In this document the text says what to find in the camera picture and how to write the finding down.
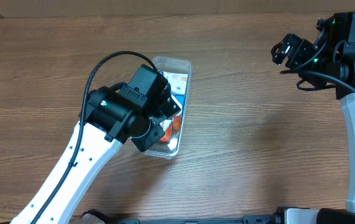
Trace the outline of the clear plastic container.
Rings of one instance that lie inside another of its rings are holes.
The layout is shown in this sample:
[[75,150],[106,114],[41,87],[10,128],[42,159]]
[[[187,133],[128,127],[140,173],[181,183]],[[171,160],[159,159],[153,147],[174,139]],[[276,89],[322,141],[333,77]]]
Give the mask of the clear plastic container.
[[171,85],[171,94],[181,107],[172,119],[161,122],[165,135],[145,151],[148,156],[172,159],[178,154],[190,92],[193,65],[190,61],[156,56],[152,59],[158,71]]

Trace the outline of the red medicine box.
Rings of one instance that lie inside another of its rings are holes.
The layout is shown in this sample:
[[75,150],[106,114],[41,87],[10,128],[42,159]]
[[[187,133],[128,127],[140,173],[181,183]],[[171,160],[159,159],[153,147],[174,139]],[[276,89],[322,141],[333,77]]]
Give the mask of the red medicine box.
[[164,135],[159,139],[159,142],[169,143],[172,136],[172,120],[166,119],[160,123]]

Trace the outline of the blue lozenge box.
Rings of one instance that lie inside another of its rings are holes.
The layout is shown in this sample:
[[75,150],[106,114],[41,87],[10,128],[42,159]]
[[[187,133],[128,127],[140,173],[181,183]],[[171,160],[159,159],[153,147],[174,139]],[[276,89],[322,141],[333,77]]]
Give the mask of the blue lozenge box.
[[174,97],[176,98],[176,100],[181,105],[181,108],[183,108],[184,104],[185,104],[185,96],[184,95],[174,95]]

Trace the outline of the orange bottle white cap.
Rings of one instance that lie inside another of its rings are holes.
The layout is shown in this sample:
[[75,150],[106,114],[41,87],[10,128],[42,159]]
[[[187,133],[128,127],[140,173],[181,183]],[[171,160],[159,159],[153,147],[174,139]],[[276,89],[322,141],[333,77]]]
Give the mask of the orange bottle white cap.
[[172,119],[172,128],[174,130],[180,130],[182,126],[182,115],[176,115]]

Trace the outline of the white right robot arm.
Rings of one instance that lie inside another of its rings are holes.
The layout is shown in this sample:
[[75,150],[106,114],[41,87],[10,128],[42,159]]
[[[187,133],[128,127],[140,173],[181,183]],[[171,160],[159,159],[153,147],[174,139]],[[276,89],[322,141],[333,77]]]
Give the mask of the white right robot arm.
[[272,61],[285,64],[284,74],[296,73],[308,91],[333,88],[348,133],[349,188],[344,209],[279,207],[269,223],[355,223],[355,12],[339,12],[319,19],[320,35],[309,42],[287,34],[271,49]]

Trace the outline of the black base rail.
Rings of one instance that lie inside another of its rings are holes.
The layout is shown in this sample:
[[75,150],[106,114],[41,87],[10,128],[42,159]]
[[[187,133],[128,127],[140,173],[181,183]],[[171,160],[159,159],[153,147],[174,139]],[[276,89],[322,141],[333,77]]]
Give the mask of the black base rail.
[[114,224],[272,224],[316,223],[319,210],[296,207],[278,207],[271,215],[244,215],[242,218],[191,218],[139,220],[137,218],[109,218],[98,210],[88,210],[74,223]]

